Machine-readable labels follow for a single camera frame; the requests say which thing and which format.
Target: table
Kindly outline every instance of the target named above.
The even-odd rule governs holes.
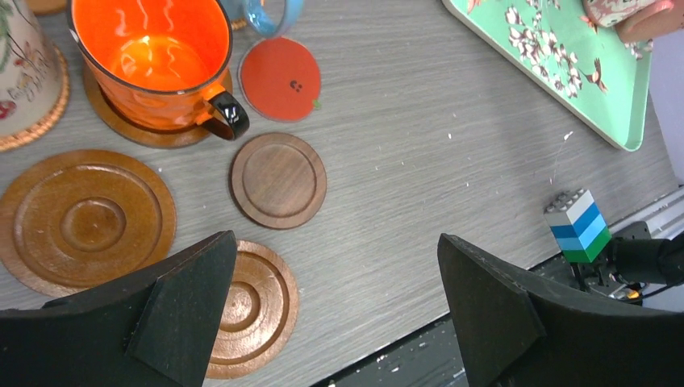
[[[542,210],[559,191],[589,188],[613,223],[676,189],[650,105],[641,150],[618,151],[437,0],[308,2],[290,36],[319,61],[322,109],[293,124],[250,109],[244,139],[177,150],[145,148],[108,129],[85,99],[65,16],[40,21],[69,61],[71,102],[44,138],[0,154],[0,189],[47,156],[126,153],[157,170],[176,200],[171,252],[231,229],[280,253],[297,278],[299,319],[281,355],[248,377],[207,386],[309,385],[445,314],[442,232],[528,268],[558,251]],[[236,33],[234,75],[256,40]],[[227,191],[236,150],[271,131],[306,140],[327,168],[321,211],[291,231],[251,223]],[[0,308],[46,300],[0,268]]]

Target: tray rim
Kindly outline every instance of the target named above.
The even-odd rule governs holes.
[[[572,112],[575,117],[580,119],[582,122],[584,122],[588,127],[590,127],[594,132],[596,132],[598,135],[600,135],[604,140],[606,140],[610,145],[612,145],[614,148],[624,150],[627,152],[635,152],[639,148],[641,148],[641,144],[644,142],[644,126],[645,126],[645,118],[646,118],[646,108],[648,105],[648,94],[649,94],[649,81],[650,81],[650,69],[651,69],[651,55],[644,56],[644,59],[639,60],[640,64],[637,65],[636,68],[636,74],[637,75],[643,73],[644,71],[647,73],[646,76],[644,77],[639,77],[637,81],[635,81],[634,89],[637,89],[640,86],[643,86],[643,90],[645,94],[644,103],[643,106],[639,108],[638,111],[635,111],[634,109],[634,103],[636,100],[635,95],[632,95],[632,106],[630,106],[630,111],[631,111],[631,118],[630,118],[630,123],[629,123],[629,133],[627,136],[627,139],[625,140],[624,144],[619,143],[612,137],[610,137],[606,132],[604,132],[599,125],[597,125],[592,119],[587,117],[584,113],[582,113],[578,108],[573,106],[572,104],[568,103],[561,95],[556,93],[554,90],[551,89],[551,86],[542,82],[541,79],[538,77],[535,77],[534,74],[527,68],[523,63],[521,63],[519,60],[514,58],[506,49],[503,47],[499,46],[498,44],[494,43],[494,39],[492,36],[487,33],[487,31],[482,30],[473,20],[468,18],[467,15],[463,14],[457,7],[454,5],[453,2],[456,0],[442,0],[442,3],[444,4],[444,7],[449,11],[450,14],[452,14],[456,19],[458,19],[461,23],[467,26],[468,29],[470,29],[472,32],[474,32],[477,36],[479,36],[482,40],[486,41],[487,44],[490,45],[496,52],[501,54],[504,58],[506,58],[509,62],[511,62],[515,67],[518,68],[526,77],[534,81],[539,87],[541,87],[547,94],[551,95],[553,99],[558,101],[560,104],[563,105],[564,108]],[[635,118],[639,117],[639,120],[637,122],[637,126],[635,127]]]

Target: stacked toy bricks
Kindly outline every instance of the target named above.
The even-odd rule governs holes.
[[[570,263],[593,262],[611,240],[606,220],[589,190],[561,193],[546,208],[544,217]]]

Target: green lego brick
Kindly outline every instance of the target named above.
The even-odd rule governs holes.
[[[608,227],[604,228],[586,250],[563,251],[565,260],[573,264],[590,264],[594,262],[601,250],[610,242],[612,236]]]

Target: cup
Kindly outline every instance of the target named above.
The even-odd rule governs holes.
[[[660,0],[582,0],[586,16],[597,26],[612,27]]]
[[[276,38],[289,30],[299,18],[304,8],[304,0],[285,0],[285,11],[280,22],[274,23],[266,14],[263,0],[221,0],[228,18],[233,21],[246,20],[259,35]]]
[[[620,40],[633,43],[684,29],[684,0],[663,0],[659,6],[655,5],[616,25]]]
[[[87,67],[127,119],[157,132],[202,125],[223,139],[247,131],[247,113],[221,85],[232,32],[218,0],[69,0],[68,8]]]
[[[61,76],[55,47],[24,0],[2,2],[0,21],[0,149],[6,149],[54,124],[64,112],[65,101],[60,108],[58,102],[68,81]]]

